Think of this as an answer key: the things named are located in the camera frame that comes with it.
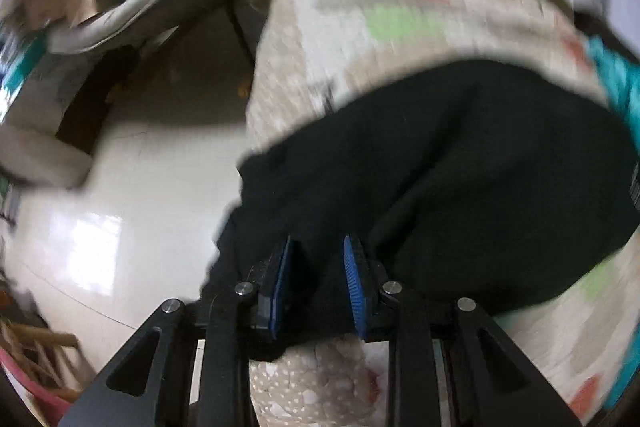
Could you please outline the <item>teal star blanket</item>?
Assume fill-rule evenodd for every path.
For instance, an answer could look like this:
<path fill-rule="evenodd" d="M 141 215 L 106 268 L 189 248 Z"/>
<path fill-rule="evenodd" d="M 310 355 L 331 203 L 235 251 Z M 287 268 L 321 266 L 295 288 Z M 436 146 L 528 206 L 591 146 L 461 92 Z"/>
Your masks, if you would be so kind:
<path fill-rule="evenodd" d="M 639 65 L 589 37 L 586 51 L 608 96 L 608 103 L 626 124 L 639 147 Z"/>

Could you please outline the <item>heart patterned quilt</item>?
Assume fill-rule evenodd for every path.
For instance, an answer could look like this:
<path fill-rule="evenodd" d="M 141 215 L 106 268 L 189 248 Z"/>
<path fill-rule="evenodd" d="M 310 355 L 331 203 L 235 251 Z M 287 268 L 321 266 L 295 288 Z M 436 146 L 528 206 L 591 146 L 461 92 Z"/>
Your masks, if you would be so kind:
<path fill-rule="evenodd" d="M 252 0 L 267 14 L 247 128 L 258 150 L 422 66 L 496 58 L 600 106 L 585 38 L 550 0 Z M 636 362 L 639 239 L 504 327 L 581 421 L 622 402 Z"/>

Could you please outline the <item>black pants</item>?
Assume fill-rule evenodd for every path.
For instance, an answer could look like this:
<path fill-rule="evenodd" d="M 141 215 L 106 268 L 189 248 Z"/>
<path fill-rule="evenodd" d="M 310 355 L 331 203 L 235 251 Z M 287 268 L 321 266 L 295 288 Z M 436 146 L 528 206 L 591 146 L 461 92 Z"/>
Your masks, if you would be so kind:
<path fill-rule="evenodd" d="M 427 69 L 246 158 L 201 295 L 293 239 L 285 346 L 350 334 L 343 242 L 355 235 L 427 300 L 469 297 L 494 315 L 533 306 L 627 244 L 636 165 L 614 114 L 530 69 Z"/>

